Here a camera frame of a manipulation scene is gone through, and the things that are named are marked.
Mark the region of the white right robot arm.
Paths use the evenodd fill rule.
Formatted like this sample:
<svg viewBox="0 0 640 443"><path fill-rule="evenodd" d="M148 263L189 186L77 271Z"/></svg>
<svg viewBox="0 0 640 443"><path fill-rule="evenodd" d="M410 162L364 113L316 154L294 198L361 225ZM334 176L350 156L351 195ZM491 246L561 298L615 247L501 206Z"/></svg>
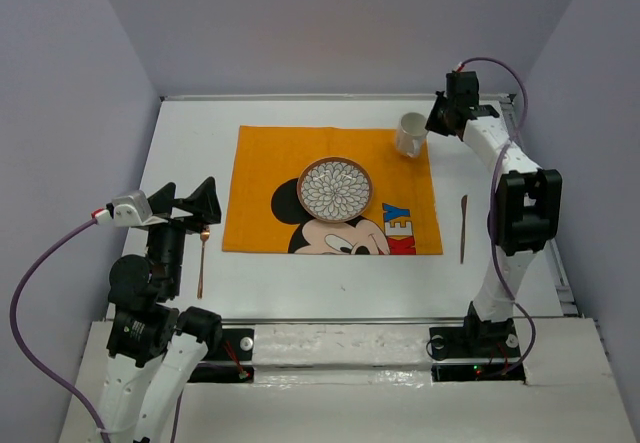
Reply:
<svg viewBox="0 0 640 443"><path fill-rule="evenodd" d="M487 220L491 260L483 284L461 326L430 331L437 359L474 357L506 343L512 333L516 295L526 271L557 234L562 177L529 158L497 110L481 104L474 72L447 74L426 128L459 138L492 176Z"/></svg>

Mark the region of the copper fork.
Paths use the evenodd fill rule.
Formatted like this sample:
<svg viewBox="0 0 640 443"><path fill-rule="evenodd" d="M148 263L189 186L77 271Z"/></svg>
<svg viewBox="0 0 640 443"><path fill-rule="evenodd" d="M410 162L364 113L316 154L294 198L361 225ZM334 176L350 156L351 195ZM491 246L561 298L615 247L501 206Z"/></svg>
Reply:
<svg viewBox="0 0 640 443"><path fill-rule="evenodd" d="M198 284L197 284L197 294L196 294L196 297L198 300L201 300L203 298L206 243L208 242L209 237L210 237L210 229L208 226L206 226L200 233L201 246L200 246L199 274L198 274Z"/></svg>

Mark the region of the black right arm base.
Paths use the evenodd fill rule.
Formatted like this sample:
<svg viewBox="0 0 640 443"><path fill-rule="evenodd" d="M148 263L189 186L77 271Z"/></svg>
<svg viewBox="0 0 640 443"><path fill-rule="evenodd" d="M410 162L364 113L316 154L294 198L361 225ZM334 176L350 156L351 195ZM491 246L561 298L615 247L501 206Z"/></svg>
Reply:
<svg viewBox="0 0 640 443"><path fill-rule="evenodd" d="M526 381L522 365L507 371L521 357L513 324L504 335L480 343L470 343L461 326L436 326L429 329L425 350L434 383Z"/></svg>

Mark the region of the copper knife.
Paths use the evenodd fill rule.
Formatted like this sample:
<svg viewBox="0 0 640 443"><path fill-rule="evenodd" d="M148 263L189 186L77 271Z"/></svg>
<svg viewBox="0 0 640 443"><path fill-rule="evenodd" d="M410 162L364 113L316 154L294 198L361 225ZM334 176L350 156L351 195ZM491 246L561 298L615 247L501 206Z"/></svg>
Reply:
<svg viewBox="0 0 640 443"><path fill-rule="evenodd" d="M464 264L465 252L466 252L466 227L467 227L467 208L468 208L468 194L461 197L461 233L460 233L460 251L459 261L460 264Z"/></svg>

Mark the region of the patterned ceramic plate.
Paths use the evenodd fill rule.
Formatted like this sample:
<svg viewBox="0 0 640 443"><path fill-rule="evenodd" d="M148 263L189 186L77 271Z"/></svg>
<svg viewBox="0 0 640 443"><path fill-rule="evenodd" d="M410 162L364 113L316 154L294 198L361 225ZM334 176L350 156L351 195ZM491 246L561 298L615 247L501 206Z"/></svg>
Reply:
<svg viewBox="0 0 640 443"><path fill-rule="evenodd" d="M361 216L373 197L373 183L357 162L326 157L310 164L297 180L302 207L315 219L344 223Z"/></svg>

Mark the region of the white ceramic mug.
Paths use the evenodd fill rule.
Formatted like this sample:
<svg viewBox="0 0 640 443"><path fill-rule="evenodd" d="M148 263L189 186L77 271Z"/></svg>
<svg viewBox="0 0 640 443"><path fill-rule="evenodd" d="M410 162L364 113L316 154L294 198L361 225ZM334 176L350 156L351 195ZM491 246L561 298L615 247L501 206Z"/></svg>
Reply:
<svg viewBox="0 0 640 443"><path fill-rule="evenodd" d="M417 112L404 114L395 133L395 148L398 153L410 158L418 158L426 141L428 130L426 117Z"/></svg>

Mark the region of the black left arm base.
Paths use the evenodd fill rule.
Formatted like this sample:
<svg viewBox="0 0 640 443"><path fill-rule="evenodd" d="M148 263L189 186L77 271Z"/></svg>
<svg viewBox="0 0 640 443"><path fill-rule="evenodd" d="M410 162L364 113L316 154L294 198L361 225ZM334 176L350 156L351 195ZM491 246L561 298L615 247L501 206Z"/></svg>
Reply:
<svg viewBox="0 0 640 443"><path fill-rule="evenodd" d="M255 347L252 327L224 327L219 346L209 351L189 379L190 383L250 384Z"/></svg>

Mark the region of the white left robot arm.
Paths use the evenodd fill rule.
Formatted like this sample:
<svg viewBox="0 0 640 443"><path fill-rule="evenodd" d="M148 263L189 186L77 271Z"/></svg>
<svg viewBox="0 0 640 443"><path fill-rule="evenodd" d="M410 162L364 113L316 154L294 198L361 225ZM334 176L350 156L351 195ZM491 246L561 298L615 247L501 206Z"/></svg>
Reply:
<svg viewBox="0 0 640 443"><path fill-rule="evenodd" d="M114 198L99 223L146 232L141 255L120 257L109 272L115 308L106 345L107 369L92 441L156 442L192 372L221 346L218 314L168 307L180 293L185 239L220 223L213 177L178 198L174 183L151 196Z"/></svg>

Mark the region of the orange cartoon cloth placemat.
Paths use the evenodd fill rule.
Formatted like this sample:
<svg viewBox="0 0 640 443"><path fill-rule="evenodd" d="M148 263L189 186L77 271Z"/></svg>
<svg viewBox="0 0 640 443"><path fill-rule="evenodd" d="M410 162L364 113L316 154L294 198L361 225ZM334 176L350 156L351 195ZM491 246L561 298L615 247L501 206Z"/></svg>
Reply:
<svg viewBox="0 0 640 443"><path fill-rule="evenodd" d="M330 157L360 164L372 200L348 222L308 214L297 184ZM239 130L223 243L227 252L440 255L443 252L428 151L416 159L395 148L391 129L251 127Z"/></svg>

